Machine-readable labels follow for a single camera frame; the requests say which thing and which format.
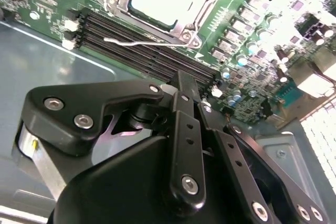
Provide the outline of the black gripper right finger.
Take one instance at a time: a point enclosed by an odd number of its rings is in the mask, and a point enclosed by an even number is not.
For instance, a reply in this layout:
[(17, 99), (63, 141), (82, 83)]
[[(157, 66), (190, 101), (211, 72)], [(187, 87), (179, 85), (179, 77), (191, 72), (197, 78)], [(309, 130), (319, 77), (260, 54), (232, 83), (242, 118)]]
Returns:
[(246, 131), (203, 103), (198, 111), (244, 223), (328, 223), (323, 210)]

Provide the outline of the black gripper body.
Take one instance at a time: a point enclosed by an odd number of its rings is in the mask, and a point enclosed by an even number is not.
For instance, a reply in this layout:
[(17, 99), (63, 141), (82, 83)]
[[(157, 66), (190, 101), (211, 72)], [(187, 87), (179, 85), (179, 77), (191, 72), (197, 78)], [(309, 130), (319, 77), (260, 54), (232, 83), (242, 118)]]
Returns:
[(180, 217), (165, 202), (167, 140), (145, 139), (73, 178), (49, 223), (248, 223), (215, 158), (204, 154), (206, 202)]

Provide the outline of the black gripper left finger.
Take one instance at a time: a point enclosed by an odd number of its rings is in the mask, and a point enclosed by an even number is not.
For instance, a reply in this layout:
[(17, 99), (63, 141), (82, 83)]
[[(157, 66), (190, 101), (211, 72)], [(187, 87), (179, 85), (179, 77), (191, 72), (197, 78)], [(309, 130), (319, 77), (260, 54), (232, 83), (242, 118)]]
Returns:
[(148, 80), (44, 86), (30, 90), (22, 134), (29, 157), (56, 200), (82, 172), (145, 140), (167, 140), (165, 202), (175, 210), (205, 204), (200, 102), (196, 80), (178, 71), (164, 85)]

